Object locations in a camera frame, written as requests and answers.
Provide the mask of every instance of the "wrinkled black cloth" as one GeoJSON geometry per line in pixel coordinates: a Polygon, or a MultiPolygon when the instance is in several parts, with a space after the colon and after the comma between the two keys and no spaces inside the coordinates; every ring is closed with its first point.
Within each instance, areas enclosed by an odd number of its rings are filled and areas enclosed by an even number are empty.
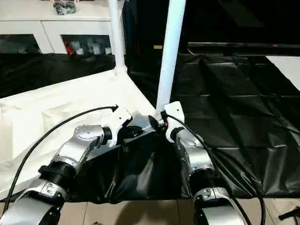
{"type": "Polygon", "coordinates": [[[0,98],[114,68],[114,57],[0,54],[0,98]]]}
{"type": "MultiPolygon", "coordinates": [[[[107,58],[60,57],[0,57],[1,97],[113,67],[107,58]]],[[[129,69],[155,106],[159,57],[140,57],[129,69]]],[[[181,102],[186,124],[212,149],[234,196],[300,197],[300,93],[265,57],[178,58],[171,100],[181,102]]],[[[88,161],[68,201],[189,198],[180,170],[172,144],[163,134],[151,133],[88,161]]]]}

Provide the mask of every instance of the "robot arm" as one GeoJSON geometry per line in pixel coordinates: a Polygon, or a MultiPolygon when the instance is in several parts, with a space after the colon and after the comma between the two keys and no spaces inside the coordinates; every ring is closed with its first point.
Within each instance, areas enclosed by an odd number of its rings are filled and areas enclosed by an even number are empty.
{"type": "Polygon", "coordinates": [[[234,203],[225,188],[225,181],[216,172],[204,146],[178,121],[167,116],[171,115],[184,122],[180,102],[166,105],[161,114],[167,124],[166,138],[175,143],[182,173],[188,178],[195,206],[195,224],[244,225],[241,216],[233,207],[234,203]]]}
{"type": "Polygon", "coordinates": [[[50,164],[39,169],[34,180],[0,219],[0,225],[56,225],[70,185],[89,153],[101,145],[113,147],[118,131],[131,119],[123,108],[114,111],[108,123],[81,125],[62,145],[50,164]]]}

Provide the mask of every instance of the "red object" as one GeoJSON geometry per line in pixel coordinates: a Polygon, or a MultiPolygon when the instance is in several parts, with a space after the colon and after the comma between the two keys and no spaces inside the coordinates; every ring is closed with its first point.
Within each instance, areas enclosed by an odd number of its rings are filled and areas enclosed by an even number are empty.
{"type": "Polygon", "coordinates": [[[74,50],[73,50],[72,46],[69,44],[69,42],[64,40],[64,44],[65,44],[68,55],[74,54],[74,50]]]}

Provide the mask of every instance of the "white countertop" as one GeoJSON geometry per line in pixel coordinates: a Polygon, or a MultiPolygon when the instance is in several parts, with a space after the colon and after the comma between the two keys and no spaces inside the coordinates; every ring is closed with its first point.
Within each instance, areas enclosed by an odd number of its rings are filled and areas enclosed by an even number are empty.
{"type": "MultiPolygon", "coordinates": [[[[120,16],[124,0],[118,1],[120,16]]],[[[47,0],[0,0],[0,21],[64,20],[64,21],[110,21],[108,0],[81,1],[76,12],[57,15],[53,3],[47,0]]]]}

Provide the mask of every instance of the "white pole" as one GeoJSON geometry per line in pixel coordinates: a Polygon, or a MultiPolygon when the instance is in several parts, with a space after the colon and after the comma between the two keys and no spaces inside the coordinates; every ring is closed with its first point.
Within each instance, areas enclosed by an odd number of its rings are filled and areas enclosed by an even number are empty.
{"type": "Polygon", "coordinates": [[[121,34],[121,25],[120,25],[120,15],[118,12],[118,3],[117,0],[108,0],[109,12],[111,15],[111,25],[112,25],[112,40],[114,47],[114,55],[116,60],[116,67],[123,68],[125,67],[124,62],[124,49],[123,41],[121,34]]]}
{"type": "Polygon", "coordinates": [[[178,45],[186,0],[170,0],[163,60],[160,70],[156,111],[160,112],[170,103],[172,83],[177,59],[178,45]]]}

